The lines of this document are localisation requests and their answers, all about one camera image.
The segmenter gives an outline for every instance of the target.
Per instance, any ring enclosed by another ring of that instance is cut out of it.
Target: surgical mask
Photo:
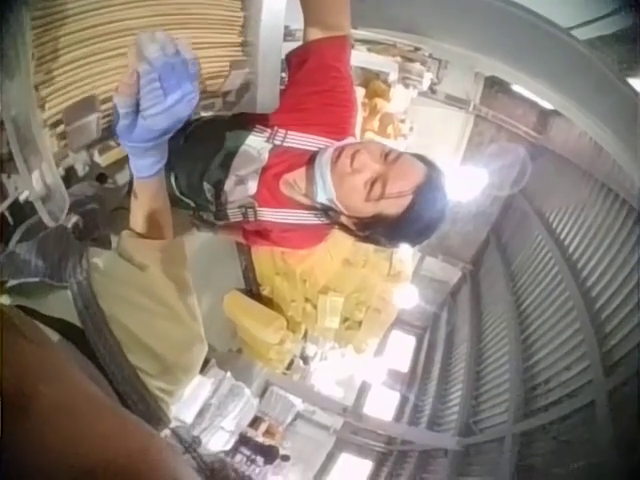
[[[353,138],[348,138],[331,147],[320,150],[316,155],[313,162],[313,200],[316,203],[335,208],[344,213],[344,209],[338,203],[336,189],[331,178],[331,159],[338,147],[356,141]]]

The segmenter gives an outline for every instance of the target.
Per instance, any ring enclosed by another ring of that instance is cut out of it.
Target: rubber glove
[[[127,77],[113,96],[116,138],[134,178],[159,174],[169,138],[200,99],[200,65],[188,47],[159,32],[138,35]]]

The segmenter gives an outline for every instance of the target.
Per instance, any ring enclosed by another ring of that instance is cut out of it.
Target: window
[[[400,330],[393,330],[387,340],[382,358],[389,370],[407,373],[415,348],[416,337]]]
[[[383,385],[372,386],[367,394],[362,412],[380,420],[391,421],[400,403],[400,392]]]
[[[367,480],[373,470],[373,462],[351,453],[341,453],[327,480]]]

